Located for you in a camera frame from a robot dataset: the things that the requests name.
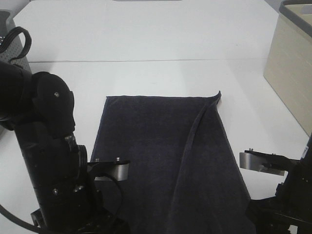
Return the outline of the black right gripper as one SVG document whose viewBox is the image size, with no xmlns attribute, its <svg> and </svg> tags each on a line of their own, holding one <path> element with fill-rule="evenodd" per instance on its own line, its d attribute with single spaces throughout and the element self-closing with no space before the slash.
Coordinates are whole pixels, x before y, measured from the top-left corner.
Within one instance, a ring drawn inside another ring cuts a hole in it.
<svg viewBox="0 0 312 234">
<path fill-rule="evenodd" d="M 250 200 L 247 217 L 258 234 L 288 234 L 290 226 L 297 233 L 312 232 L 312 150 L 305 148 L 303 156 L 290 159 L 275 154 L 245 150 L 239 154 L 240 167 L 258 172 L 284 175 L 275 196 Z"/>
</svg>

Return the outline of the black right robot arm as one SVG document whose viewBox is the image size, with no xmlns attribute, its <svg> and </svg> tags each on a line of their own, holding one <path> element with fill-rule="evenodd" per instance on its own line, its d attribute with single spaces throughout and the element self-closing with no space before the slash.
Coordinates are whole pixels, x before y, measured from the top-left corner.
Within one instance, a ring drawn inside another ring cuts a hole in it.
<svg viewBox="0 0 312 234">
<path fill-rule="evenodd" d="M 288 234 L 290 226 L 297 233 L 312 232 L 312 142 L 309 140 L 300 159 L 245 150 L 239 154 L 240 168 L 286 176 L 275 195 L 250 200 L 246 216 L 258 234 Z"/>
</svg>

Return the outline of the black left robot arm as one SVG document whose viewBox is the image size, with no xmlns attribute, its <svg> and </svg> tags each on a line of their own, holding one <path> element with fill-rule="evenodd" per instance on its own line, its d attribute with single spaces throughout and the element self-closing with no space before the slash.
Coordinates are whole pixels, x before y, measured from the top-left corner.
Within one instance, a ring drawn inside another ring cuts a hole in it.
<svg viewBox="0 0 312 234">
<path fill-rule="evenodd" d="M 128 234 L 119 213 L 104 208 L 95 180 L 118 185 L 126 174 L 117 171 L 129 161 L 88 162 L 74 136 L 73 110 L 74 94 L 60 77 L 0 64 L 0 124 L 16 135 L 39 203 L 32 223 L 0 212 L 37 234 Z"/>
</svg>

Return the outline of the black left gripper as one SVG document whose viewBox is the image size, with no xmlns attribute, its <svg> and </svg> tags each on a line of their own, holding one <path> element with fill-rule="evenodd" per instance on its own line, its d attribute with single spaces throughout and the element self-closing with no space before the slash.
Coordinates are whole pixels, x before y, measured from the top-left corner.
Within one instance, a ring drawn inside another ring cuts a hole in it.
<svg viewBox="0 0 312 234">
<path fill-rule="evenodd" d="M 87 162 L 85 157 L 31 157 L 30 178 L 39 209 L 32 212 L 41 234 L 129 234 L 129 224 L 104 208 L 95 183 L 126 180 L 130 161 Z"/>
</svg>

